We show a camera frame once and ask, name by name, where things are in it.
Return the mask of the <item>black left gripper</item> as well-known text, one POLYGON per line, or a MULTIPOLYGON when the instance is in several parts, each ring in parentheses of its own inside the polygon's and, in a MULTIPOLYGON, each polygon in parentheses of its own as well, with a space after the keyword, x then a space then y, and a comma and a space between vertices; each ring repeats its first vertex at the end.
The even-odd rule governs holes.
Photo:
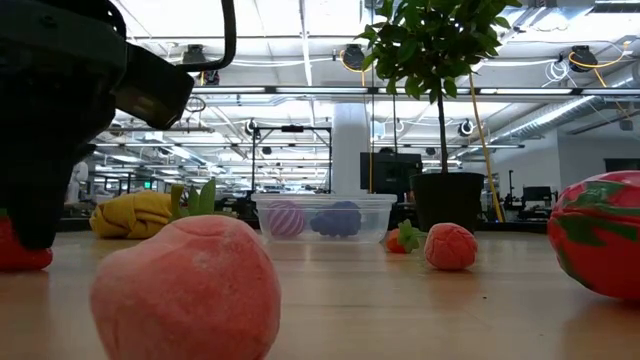
POLYGON ((73 167, 115 114, 125 25, 110 0, 0 0, 0 213, 52 246, 73 167))

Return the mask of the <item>red strawberry plush green leaves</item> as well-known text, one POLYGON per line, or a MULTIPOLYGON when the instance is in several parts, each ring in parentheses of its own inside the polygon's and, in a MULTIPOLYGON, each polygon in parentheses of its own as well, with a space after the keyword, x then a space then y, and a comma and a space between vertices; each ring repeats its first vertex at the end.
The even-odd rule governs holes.
POLYGON ((52 260, 50 249, 23 247, 7 211, 0 208, 0 272, 39 271, 48 267, 52 260))

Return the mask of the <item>green leafy plush top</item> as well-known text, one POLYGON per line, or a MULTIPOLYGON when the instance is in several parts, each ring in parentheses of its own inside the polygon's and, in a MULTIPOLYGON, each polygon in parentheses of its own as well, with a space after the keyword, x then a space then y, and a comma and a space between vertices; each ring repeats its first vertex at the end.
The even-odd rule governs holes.
POLYGON ((197 191, 191 187, 187 193, 186 203, 182 202, 185 186, 174 184, 171 186, 171 217, 170 222, 189 216, 220 215, 236 218, 237 215, 229 211, 215 209, 216 180, 211 179, 197 191))

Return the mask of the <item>pink peach plush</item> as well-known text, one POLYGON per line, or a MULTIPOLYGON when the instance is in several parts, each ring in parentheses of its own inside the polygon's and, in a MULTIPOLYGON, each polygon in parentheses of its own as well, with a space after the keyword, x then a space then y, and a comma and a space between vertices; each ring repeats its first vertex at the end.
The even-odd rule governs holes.
POLYGON ((281 288, 246 223, 193 216, 106 256, 90 308, 108 360, 265 360, 281 288))

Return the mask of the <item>purple white striped plush ball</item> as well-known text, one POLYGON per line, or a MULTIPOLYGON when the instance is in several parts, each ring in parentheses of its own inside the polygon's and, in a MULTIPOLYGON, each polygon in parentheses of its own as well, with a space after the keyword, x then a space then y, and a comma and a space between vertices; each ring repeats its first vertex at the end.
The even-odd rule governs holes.
POLYGON ((305 227, 303 210, 291 201, 274 201, 267 206, 267 223, 274 237, 295 237, 305 227))

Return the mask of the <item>purple grape bunch plush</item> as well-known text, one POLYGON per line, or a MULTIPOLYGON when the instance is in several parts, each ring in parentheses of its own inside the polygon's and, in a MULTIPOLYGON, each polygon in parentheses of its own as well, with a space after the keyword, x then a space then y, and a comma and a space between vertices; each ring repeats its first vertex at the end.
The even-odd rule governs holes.
POLYGON ((360 207, 351 201, 339 201, 322 207, 310 220, 311 229, 322 236, 355 236, 361 229, 360 207))

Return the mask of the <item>small red strawberry toy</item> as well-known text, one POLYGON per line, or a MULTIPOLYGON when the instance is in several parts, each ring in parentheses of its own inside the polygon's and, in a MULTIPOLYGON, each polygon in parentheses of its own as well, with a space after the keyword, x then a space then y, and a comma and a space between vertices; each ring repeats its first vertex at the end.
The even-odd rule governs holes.
POLYGON ((400 222, 385 240, 390 253, 410 254, 424 244, 427 234, 412 226, 409 219, 400 222))

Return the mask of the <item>pink raspberry plush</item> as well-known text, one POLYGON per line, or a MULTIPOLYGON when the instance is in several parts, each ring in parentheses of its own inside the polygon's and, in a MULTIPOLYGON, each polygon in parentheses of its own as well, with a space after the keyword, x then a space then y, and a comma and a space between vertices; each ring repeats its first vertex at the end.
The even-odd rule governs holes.
POLYGON ((465 270, 476 261, 475 236, 455 223, 438 223, 429 230, 424 247, 426 261, 444 271, 465 270))

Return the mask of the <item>red green dragon fruit plush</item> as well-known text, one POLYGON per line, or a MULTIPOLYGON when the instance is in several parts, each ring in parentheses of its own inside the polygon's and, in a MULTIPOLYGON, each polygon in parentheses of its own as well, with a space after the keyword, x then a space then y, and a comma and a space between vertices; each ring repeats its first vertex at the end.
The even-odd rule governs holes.
POLYGON ((565 188, 547 222, 561 269, 587 289, 640 301, 640 170, 565 188))

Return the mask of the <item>clear plastic tupperware container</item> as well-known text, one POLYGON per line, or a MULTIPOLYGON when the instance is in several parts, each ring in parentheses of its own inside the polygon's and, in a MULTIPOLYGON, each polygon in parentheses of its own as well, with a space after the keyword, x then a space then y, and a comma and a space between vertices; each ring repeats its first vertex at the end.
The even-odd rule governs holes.
POLYGON ((396 198, 393 195, 384 194, 269 194, 258 193, 252 196, 256 205, 260 230, 266 240, 270 242, 297 242, 297 243, 378 243, 384 239, 389 226, 390 212, 396 198), (291 201, 297 204, 304 212, 304 230, 295 237, 274 237, 267 223, 267 206, 274 201, 291 201), (351 201, 360 207, 362 215, 361 229, 355 236, 329 237, 314 232, 310 226, 310 220, 324 206, 339 201, 351 201))

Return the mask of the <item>white square column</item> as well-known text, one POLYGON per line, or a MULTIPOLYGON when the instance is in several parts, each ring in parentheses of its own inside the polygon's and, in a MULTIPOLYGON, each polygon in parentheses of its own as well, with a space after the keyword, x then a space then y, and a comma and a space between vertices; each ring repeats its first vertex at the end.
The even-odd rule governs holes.
POLYGON ((369 150, 369 127, 364 103, 337 103, 332 125, 332 187, 339 195, 360 189, 360 154, 369 150))

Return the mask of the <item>black monitor screen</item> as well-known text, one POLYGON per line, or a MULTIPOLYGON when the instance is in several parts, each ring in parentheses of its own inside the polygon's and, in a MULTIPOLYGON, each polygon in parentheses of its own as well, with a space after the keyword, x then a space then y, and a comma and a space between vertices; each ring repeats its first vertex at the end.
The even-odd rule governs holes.
POLYGON ((410 190, 410 177, 422 173, 419 154, 360 154, 360 188, 379 194, 405 193, 410 190))

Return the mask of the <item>potted green tree black pot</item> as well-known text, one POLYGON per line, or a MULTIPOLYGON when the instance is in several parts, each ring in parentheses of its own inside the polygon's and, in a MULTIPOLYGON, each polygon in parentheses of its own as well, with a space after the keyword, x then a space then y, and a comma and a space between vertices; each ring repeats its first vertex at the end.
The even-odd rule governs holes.
POLYGON ((376 14, 384 20, 367 25, 358 35, 368 41, 362 67, 374 68, 392 95, 426 96, 438 109, 441 170, 410 178, 420 227, 438 223, 475 229, 481 212, 484 176, 450 172, 444 101, 459 95, 456 80, 474 73, 480 61, 498 55, 496 27, 508 29, 501 15, 519 0, 384 0, 376 14))

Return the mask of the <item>small black desk monitor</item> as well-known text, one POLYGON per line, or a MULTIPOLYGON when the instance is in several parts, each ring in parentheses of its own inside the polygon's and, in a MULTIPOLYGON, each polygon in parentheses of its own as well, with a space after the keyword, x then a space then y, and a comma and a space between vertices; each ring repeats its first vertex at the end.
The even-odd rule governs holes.
POLYGON ((527 186, 523 188, 523 202, 551 202, 552 191, 549 186, 527 186))

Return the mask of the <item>black metal frame rig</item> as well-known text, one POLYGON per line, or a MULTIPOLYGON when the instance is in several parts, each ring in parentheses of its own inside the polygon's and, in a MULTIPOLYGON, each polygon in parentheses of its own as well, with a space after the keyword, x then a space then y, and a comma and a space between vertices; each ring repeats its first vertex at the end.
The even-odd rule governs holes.
POLYGON ((333 134, 331 127, 320 126, 303 126, 303 125, 282 125, 282 126, 266 126, 261 127, 255 125, 251 136, 251 193, 256 192, 256 149, 266 140, 274 131, 282 133, 303 133, 310 131, 328 148, 328 192, 332 191, 332 175, 333 175, 333 134), (265 130, 266 133, 261 137, 260 142, 257 141, 257 132, 265 130))

